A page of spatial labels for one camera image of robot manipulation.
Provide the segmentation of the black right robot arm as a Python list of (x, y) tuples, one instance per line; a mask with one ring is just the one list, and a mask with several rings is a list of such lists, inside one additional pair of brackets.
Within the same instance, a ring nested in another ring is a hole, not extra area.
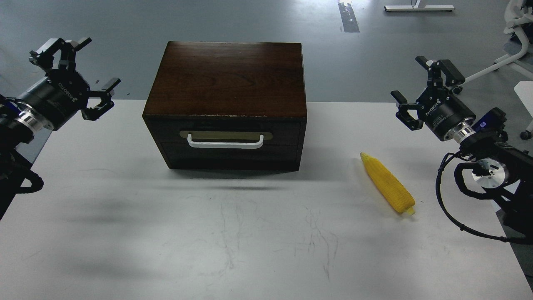
[[(482, 118), (458, 99), (451, 87), (465, 82), (465, 77), (450, 60), (432, 61), (417, 56), (416, 61), (428, 73), (427, 86), (414, 103), (399, 91), (396, 117), (409, 129), (426, 125), (442, 142), (454, 140), (459, 151), (442, 159), (436, 177), (436, 197), (445, 215), (459, 227), (477, 237), (503, 243), (532, 244), (532, 157), (508, 144), (504, 130), (506, 115), (493, 108)], [(458, 189), (466, 196), (493, 200), (504, 211), (504, 225), (522, 237), (496, 237), (469, 228), (448, 213), (441, 196), (441, 179), (448, 163), (462, 159), (454, 170)]]

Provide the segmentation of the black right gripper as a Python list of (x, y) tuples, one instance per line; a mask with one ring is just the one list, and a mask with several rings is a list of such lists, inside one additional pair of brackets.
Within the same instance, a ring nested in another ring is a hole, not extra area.
[[(417, 56), (415, 61), (428, 73), (426, 89), (415, 103), (408, 102), (400, 91), (391, 91), (398, 108), (395, 116), (411, 131), (420, 130), (425, 123), (430, 131), (444, 142), (451, 139), (448, 132), (452, 128), (463, 121), (472, 125), (476, 118), (474, 112), (454, 95), (463, 90), (461, 84), (465, 83), (465, 77), (448, 59), (434, 61)], [(417, 111), (419, 118), (413, 118), (410, 110)]]

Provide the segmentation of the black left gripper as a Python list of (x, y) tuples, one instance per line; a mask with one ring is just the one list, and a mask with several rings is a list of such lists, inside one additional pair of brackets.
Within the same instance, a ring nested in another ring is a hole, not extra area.
[[(86, 80), (75, 71), (76, 54), (90, 42), (90, 37), (81, 40), (51, 38), (38, 50), (29, 52), (29, 62), (40, 67), (46, 76), (16, 99), (44, 117), (45, 127), (50, 130), (59, 130), (79, 110), (84, 120), (96, 121), (115, 105), (112, 96), (120, 78), (111, 78), (100, 90), (90, 90)], [(101, 101), (88, 108), (90, 97)]]

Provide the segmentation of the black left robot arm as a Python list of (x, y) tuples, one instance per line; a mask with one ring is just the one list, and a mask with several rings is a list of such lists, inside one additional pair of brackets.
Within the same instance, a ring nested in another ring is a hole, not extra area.
[(91, 38), (79, 41), (51, 38), (29, 62), (45, 72), (43, 78), (17, 97), (1, 97), (0, 174), (1, 215), (4, 216), (17, 194), (42, 190), (42, 177), (32, 171), (32, 162), (17, 151), (32, 142), (42, 129), (57, 131), (76, 113), (96, 121), (114, 107), (112, 96), (120, 79), (112, 78), (99, 90), (76, 70), (76, 55)]

